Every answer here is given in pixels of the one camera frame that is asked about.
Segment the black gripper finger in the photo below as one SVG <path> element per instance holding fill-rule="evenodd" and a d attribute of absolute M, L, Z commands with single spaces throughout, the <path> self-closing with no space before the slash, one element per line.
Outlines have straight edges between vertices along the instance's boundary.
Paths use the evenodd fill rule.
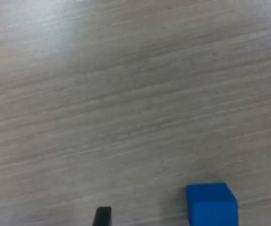
<path fill-rule="evenodd" d="M 96 209 L 92 226 L 111 226 L 112 208 L 110 206 L 101 206 Z"/>

